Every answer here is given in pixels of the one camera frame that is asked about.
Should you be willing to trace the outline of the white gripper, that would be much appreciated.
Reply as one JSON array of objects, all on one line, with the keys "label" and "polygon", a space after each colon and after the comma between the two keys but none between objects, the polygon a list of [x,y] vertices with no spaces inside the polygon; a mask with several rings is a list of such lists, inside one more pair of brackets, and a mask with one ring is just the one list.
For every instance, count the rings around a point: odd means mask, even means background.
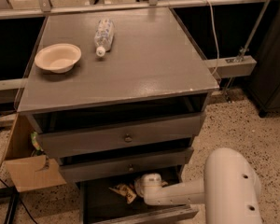
[{"label": "white gripper", "polygon": [[134,180],[134,189],[135,189],[136,194],[139,197],[141,197],[141,198],[144,197],[144,190],[142,187],[142,178],[141,177],[138,177]]}]

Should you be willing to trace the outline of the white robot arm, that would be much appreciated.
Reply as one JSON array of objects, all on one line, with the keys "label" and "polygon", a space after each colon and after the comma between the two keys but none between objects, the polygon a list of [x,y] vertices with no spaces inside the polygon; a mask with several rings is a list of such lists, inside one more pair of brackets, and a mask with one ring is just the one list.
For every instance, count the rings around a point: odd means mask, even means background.
[{"label": "white robot arm", "polygon": [[231,148],[218,148],[206,159],[203,177],[170,186],[158,173],[134,182],[148,205],[203,204],[207,224],[262,224],[261,183],[246,158]]}]

